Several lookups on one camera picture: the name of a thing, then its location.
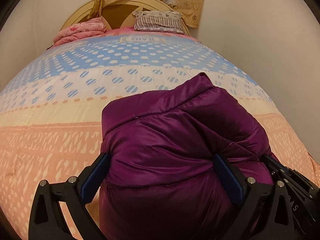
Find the pillowcase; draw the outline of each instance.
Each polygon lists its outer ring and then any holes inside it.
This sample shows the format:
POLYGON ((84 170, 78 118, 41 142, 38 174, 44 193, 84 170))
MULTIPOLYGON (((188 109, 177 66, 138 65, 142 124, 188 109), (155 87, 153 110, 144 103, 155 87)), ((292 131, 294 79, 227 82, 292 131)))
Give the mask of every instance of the pillowcase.
POLYGON ((133 12, 133 15, 136 17, 134 28, 137 31, 185 34, 179 12, 139 11, 133 12))

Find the polka dot bed sheet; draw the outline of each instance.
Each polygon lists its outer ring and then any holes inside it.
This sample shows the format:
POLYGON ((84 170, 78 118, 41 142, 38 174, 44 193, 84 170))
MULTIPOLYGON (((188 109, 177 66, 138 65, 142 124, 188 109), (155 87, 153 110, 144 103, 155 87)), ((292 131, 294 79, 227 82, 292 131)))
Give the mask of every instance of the polka dot bed sheet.
MULTIPOLYGON (((319 165, 246 73, 187 36, 118 31, 46 51, 0 94, 0 206, 19 236, 28 238, 39 181, 66 181, 98 156, 105 105, 136 93, 174 89, 200 72, 260 122, 284 165, 320 185, 319 165)), ((98 196, 87 209, 99 224, 98 196)), ((80 239, 65 205, 62 210, 80 239)))

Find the metal screw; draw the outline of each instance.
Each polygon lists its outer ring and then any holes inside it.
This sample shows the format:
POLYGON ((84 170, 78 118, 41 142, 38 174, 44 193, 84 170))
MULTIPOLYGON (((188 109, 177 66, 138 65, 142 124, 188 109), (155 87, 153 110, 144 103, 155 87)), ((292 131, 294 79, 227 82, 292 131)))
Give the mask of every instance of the metal screw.
POLYGON ((277 184, 278 184, 279 187, 284 187, 284 183, 283 183, 281 180, 279 180, 279 181, 277 182, 277 184))
POLYGON ((250 184, 256 183, 256 180, 255 180, 255 178, 253 178, 253 177, 247 178, 247 181, 248 181, 250 184))
POLYGON ((68 182, 69 183, 75 183, 77 181, 77 177, 75 177, 75 176, 72 176, 72 177, 70 177, 69 179, 68 179, 68 182))
POLYGON ((47 184, 47 181, 44 179, 44 180, 41 180, 40 181, 40 183, 39 183, 39 185, 41 186, 41 187, 43 187, 45 184, 47 184))

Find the purple puffer jacket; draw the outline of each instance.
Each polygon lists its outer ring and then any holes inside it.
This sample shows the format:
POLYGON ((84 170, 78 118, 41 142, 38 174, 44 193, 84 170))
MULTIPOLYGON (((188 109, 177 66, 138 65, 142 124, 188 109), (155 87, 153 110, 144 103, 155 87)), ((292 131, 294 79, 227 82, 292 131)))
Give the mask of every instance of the purple puffer jacket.
POLYGON ((259 162, 272 154, 265 130, 204 73, 111 102, 102 133, 101 151, 112 156, 99 208, 109 240, 215 239, 236 209, 212 168, 217 153, 272 183, 259 162))

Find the beige wall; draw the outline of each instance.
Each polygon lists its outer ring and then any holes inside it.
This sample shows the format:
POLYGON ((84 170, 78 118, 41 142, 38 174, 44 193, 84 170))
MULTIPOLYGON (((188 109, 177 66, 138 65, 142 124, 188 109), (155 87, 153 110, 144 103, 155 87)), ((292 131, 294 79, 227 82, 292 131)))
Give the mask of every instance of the beige wall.
MULTIPOLYGON (((0 91, 88 1, 19 3, 0 32, 0 91)), ((205 0, 192 34, 252 76, 320 162, 320 26, 303 0, 205 0)))

